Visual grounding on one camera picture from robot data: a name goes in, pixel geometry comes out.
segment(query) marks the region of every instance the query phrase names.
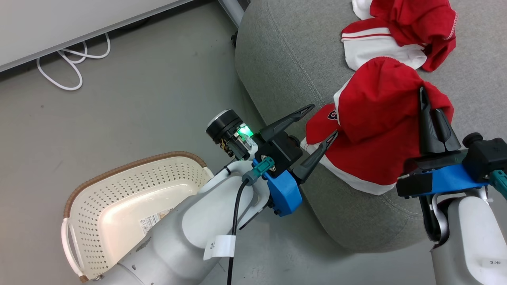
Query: white fabric trim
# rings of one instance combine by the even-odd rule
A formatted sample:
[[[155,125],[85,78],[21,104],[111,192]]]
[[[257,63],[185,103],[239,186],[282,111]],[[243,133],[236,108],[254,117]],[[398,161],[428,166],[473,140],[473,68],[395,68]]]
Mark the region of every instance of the white fabric trim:
[[[345,87],[347,87],[347,84],[349,83],[350,79],[352,79],[352,77],[349,78],[349,80],[347,80],[347,82],[343,84],[342,88],[340,88],[340,90],[338,90],[338,92],[336,92],[335,95],[333,96],[333,100],[335,101],[336,120],[338,121],[338,125],[340,124],[340,114],[338,113],[338,103],[340,101],[340,95],[342,94]]]
[[[370,15],[372,1],[373,0],[352,0],[352,8],[359,19],[366,20],[373,18],[373,16]]]
[[[362,30],[358,32],[349,32],[349,33],[342,33],[342,37],[362,37],[364,35],[371,35],[371,34],[379,34],[379,33],[385,33],[385,34],[391,34],[389,31],[389,28],[382,27],[382,28],[373,28],[373,29],[367,29]]]
[[[306,137],[301,142],[301,147],[309,154],[314,153],[317,150],[318,146],[319,144],[309,145],[306,142]],[[362,192],[366,192],[373,195],[382,195],[385,192],[391,190],[396,185],[396,183],[391,185],[379,185],[377,183],[359,179],[351,174],[344,172],[343,170],[338,169],[336,166],[332,164],[332,162],[325,155],[320,160],[320,163],[327,169],[329,169],[329,171],[331,171],[339,179],[343,180],[345,183],[350,185],[352,188]]]
[[[342,39],[345,50],[345,61],[349,68],[358,70],[370,59],[379,56],[391,57],[413,69],[418,69],[426,62],[423,46],[406,45],[400,47],[394,38],[374,36],[358,38],[353,41]]]

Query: laundry basket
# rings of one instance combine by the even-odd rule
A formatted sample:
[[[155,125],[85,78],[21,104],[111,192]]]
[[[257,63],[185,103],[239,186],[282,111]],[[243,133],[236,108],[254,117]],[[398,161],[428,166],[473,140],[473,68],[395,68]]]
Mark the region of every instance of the laundry basket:
[[[82,282],[104,273],[212,177],[198,156],[171,152],[81,184],[65,205],[61,227],[70,266]]]

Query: green led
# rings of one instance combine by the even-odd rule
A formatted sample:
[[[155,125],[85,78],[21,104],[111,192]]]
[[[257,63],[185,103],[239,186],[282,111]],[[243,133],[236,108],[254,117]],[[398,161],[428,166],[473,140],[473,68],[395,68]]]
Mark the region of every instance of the green led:
[[[254,135],[254,133],[250,130],[250,128],[248,126],[241,127],[238,130],[238,133],[239,134],[246,134],[247,136],[253,136]]]

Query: gray ottoman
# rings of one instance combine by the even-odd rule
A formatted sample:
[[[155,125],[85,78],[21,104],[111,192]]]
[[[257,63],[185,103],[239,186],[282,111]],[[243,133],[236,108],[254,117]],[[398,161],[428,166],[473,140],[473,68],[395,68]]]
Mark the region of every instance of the gray ottoman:
[[[506,8],[494,0],[451,5],[459,13],[457,48],[435,72],[420,75],[451,98],[459,138],[474,131],[507,138]],[[350,0],[252,1],[239,28],[236,68],[266,123],[333,101],[353,74],[341,30],[357,20]],[[306,121],[288,132],[302,139]],[[328,234],[353,252],[392,251],[426,238],[418,200],[399,198],[395,189],[370,195],[322,166],[302,189]]]

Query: white cable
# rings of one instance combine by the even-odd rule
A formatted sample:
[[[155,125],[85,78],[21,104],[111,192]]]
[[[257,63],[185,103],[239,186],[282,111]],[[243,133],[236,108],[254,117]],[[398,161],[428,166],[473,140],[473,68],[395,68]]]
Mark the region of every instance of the white cable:
[[[65,87],[61,84],[59,84],[58,82],[54,81],[51,77],[49,77],[43,70],[42,70],[42,67],[41,67],[41,58],[39,57],[37,59],[37,68],[39,69],[39,71],[42,73],[42,75],[47,79],[49,80],[51,83],[53,83],[54,85],[60,87],[61,89],[63,90],[68,90],[68,91],[74,91],[74,90],[78,90],[79,88],[81,88],[81,86],[83,85],[83,77],[81,76],[81,72],[79,72],[78,68],[76,67],[76,64],[79,64],[83,61],[85,61],[86,58],[94,58],[94,59],[101,59],[101,58],[105,58],[109,52],[111,51],[111,41],[109,40],[109,35],[107,33],[105,33],[105,39],[107,40],[107,51],[103,54],[103,55],[91,55],[91,54],[88,54],[88,46],[86,45],[85,42],[83,42],[83,46],[85,47],[85,52],[84,53],[80,53],[80,52],[77,52],[77,51],[73,51],[73,50],[69,50],[69,49],[61,49],[58,52],[58,54],[68,63],[70,64],[70,66],[74,69],[74,71],[76,71],[76,74],[78,74],[78,77],[79,77],[79,84],[75,87]],[[71,53],[71,54],[75,54],[75,55],[80,55],[81,56],[81,59],[79,60],[70,60],[66,55],[65,55],[65,52],[68,52],[68,53]]]

